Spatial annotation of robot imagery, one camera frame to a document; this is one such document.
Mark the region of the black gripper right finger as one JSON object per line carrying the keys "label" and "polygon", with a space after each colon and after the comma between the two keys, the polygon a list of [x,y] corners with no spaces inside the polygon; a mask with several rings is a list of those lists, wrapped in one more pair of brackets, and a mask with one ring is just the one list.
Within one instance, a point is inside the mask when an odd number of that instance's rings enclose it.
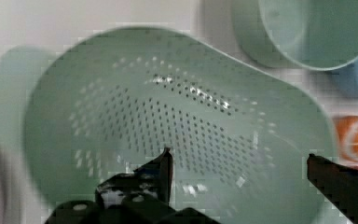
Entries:
{"label": "black gripper right finger", "polygon": [[309,154],[307,179],[353,224],[358,224],[358,169]]}

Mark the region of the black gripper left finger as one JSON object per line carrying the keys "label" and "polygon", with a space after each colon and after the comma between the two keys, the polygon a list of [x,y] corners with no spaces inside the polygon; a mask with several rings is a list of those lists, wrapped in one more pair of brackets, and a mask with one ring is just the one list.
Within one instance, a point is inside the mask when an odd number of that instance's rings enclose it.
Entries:
{"label": "black gripper left finger", "polygon": [[94,191],[95,202],[100,206],[120,205],[127,196],[149,195],[168,203],[171,198],[172,173],[171,149],[165,147],[155,159],[132,173],[120,173],[104,180]]}

